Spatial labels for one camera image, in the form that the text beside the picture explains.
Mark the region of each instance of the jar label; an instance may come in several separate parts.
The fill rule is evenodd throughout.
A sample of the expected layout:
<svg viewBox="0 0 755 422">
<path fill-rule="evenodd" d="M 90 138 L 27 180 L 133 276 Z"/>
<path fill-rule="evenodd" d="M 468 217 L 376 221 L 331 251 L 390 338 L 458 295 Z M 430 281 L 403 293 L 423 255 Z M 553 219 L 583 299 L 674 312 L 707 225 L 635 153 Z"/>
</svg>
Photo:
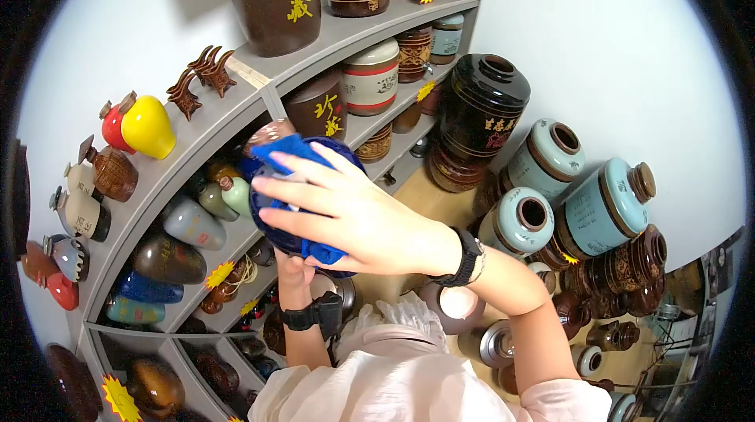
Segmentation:
<svg viewBox="0 0 755 422">
<path fill-rule="evenodd" d="M 433 55 L 456 55 L 461 42 L 461 30 L 433 30 L 433 44 L 430 53 Z"/>
</svg>

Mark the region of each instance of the jar lid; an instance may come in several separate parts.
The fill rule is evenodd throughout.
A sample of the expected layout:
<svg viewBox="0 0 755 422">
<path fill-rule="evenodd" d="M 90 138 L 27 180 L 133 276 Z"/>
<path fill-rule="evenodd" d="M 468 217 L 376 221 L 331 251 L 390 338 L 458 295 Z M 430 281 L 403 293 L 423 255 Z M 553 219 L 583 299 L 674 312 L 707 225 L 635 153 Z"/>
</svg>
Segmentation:
<svg viewBox="0 0 755 422">
<path fill-rule="evenodd" d="M 399 56 L 399 42 L 390 37 L 344 60 L 346 65 L 377 65 Z"/>
</svg>

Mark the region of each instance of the blue ceramic bottle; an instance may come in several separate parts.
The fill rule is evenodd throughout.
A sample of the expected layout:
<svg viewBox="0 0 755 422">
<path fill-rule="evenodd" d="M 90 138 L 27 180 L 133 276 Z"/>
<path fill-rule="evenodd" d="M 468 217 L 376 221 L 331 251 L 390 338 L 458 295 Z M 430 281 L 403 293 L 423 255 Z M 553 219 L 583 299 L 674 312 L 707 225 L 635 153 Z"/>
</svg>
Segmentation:
<svg viewBox="0 0 755 422">
<path fill-rule="evenodd" d="M 107 303 L 106 315 L 123 324 L 156 324 L 165 319 L 165 304 L 140 303 L 117 296 Z"/>
<path fill-rule="evenodd" d="M 553 210 L 530 188 L 508 191 L 479 226 L 478 238 L 488 247 L 515 258 L 540 250 L 553 235 Z"/>
<path fill-rule="evenodd" d="M 586 260 L 637 237 L 648 225 L 645 203 L 655 196 L 647 163 L 632 168 L 611 158 L 556 210 L 556 233 L 565 252 Z"/>
<path fill-rule="evenodd" d="M 175 304 L 184 299 L 184 285 L 172 285 L 141 276 L 131 270 L 116 289 L 119 296 L 140 303 Z"/>
<path fill-rule="evenodd" d="M 524 143 L 501 170 L 506 191 L 526 186 L 554 200 L 584 169 L 579 138 L 566 125 L 543 118 L 535 122 Z"/>
</svg>

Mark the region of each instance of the black wrist strap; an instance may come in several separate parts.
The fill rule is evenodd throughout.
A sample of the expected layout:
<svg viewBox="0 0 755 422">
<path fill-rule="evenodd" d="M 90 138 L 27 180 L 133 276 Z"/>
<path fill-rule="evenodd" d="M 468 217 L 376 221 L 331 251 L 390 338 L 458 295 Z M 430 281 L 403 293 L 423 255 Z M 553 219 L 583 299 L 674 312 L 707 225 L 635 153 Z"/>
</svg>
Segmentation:
<svg viewBox="0 0 755 422">
<path fill-rule="evenodd" d="M 471 233 L 466 230 L 459 230 L 456 227 L 451 227 L 451 229 L 456 232 L 461 240 L 461 265 L 455 275 L 428 275 L 428 278 L 443 287 L 466 286 L 472 278 L 475 261 L 478 256 L 482 255 L 482 252 L 479 250 L 477 241 Z"/>
</svg>

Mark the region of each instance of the light blue ceramic jar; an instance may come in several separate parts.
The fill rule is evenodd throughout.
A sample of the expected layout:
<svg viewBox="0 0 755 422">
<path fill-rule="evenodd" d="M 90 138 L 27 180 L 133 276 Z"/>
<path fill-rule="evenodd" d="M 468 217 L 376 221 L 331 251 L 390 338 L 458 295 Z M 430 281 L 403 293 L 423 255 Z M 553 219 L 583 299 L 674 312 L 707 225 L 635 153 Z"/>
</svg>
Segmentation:
<svg viewBox="0 0 755 422">
<path fill-rule="evenodd" d="M 478 238 L 488 247 L 524 258 L 548 243 L 553 224 L 551 205 L 542 194 L 530 188 L 514 188 L 482 220 Z"/>
<path fill-rule="evenodd" d="M 656 196 L 650 167 L 611 158 L 556 210 L 565 252 L 586 260 L 637 237 L 648 226 L 646 202 Z"/>
<path fill-rule="evenodd" d="M 506 191 L 533 188 L 554 200 L 584 169 L 584 150 L 566 125 L 543 118 L 535 122 L 527 138 L 501 170 Z"/>
</svg>

